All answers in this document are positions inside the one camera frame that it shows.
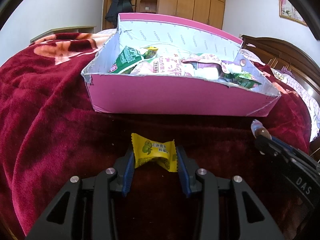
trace wooden shelf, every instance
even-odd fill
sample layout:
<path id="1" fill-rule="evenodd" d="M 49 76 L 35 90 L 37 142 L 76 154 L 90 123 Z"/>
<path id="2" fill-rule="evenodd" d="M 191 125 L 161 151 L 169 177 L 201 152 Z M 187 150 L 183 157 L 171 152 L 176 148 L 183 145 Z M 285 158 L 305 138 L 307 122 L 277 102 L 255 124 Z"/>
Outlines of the wooden shelf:
<path id="1" fill-rule="evenodd" d="M 157 2 L 157 0 L 140 0 L 140 2 Z"/>

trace metal screw head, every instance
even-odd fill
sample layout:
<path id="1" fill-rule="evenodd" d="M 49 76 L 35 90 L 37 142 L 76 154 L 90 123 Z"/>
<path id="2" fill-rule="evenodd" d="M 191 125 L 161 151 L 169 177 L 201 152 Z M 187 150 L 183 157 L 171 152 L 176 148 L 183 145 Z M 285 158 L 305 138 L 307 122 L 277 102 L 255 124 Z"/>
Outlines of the metal screw head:
<path id="1" fill-rule="evenodd" d="M 198 169 L 198 174 L 199 175 L 206 175 L 207 174 L 207 170 L 206 169 Z"/>
<path id="2" fill-rule="evenodd" d="M 240 182 L 242 182 L 243 179 L 242 179 L 240 176 L 236 175 L 236 176 L 233 177 L 233 180 L 234 180 L 236 183 L 240 183 Z"/>
<path id="3" fill-rule="evenodd" d="M 246 63 L 246 62 L 245 62 L 245 59 L 241 59 L 241 60 L 240 60 L 240 66 L 241 66 L 241 67 L 244 67 L 244 66 L 245 66 L 245 63 Z"/>
<path id="4" fill-rule="evenodd" d="M 115 168 L 107 168 L 106 169 L 106 174 L 112 175 L 116 172 Z"/>
<path id="5" fill-rule="evenodd" d="M 72 183 L 76 183 L 76 182 L 79 181 L 79 177 L 78 177 L 78 176 L 72 176 L 72 177 L 70 178 L 70 181 L 71 181 Z"/>

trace shelf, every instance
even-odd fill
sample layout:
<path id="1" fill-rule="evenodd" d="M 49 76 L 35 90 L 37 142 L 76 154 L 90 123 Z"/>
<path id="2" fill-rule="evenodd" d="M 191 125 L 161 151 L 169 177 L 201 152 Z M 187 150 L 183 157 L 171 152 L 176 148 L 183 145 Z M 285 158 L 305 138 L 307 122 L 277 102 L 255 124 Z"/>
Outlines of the shelf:
<path id="1" fill-rule="evenodd" d="M 157 0 L 140 0 L 140 2 L 157 2 Z"/>
<path id="2" fill-rule="evenodd" d="M 30 43 L 33 43 L 34 41 L 39 40 L 45 36 L 49 36 L 56 33 L 93 33 L 95 27 L 96 26 L 75 26 L 51 29 L 31 39 Z"/>

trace framed picture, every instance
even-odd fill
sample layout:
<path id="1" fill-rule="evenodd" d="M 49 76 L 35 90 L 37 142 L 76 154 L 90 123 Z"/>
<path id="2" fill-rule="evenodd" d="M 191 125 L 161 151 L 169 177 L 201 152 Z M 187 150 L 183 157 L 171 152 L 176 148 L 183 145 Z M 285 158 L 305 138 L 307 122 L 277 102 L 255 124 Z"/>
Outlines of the framed picture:
<path id="1" fill-rule="evenodd" d="M 292 20 L 294 22 L 307 26 L 298 11 L 288 0 L 279 0 L 280 17 Z"/>

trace hanging clothes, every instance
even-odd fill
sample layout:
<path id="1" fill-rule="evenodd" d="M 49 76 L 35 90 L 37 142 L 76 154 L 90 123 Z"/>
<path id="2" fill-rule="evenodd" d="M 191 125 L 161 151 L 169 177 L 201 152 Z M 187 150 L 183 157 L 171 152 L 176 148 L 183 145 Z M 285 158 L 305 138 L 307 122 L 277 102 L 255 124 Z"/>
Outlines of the hanging clothes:
<path id="1" fill-rule="evenodd" d="M 112 0 L 105 19 L 116 28 L 118 25 L 118 14 L 124 12 L 133 12 L 131 0 Z"/>

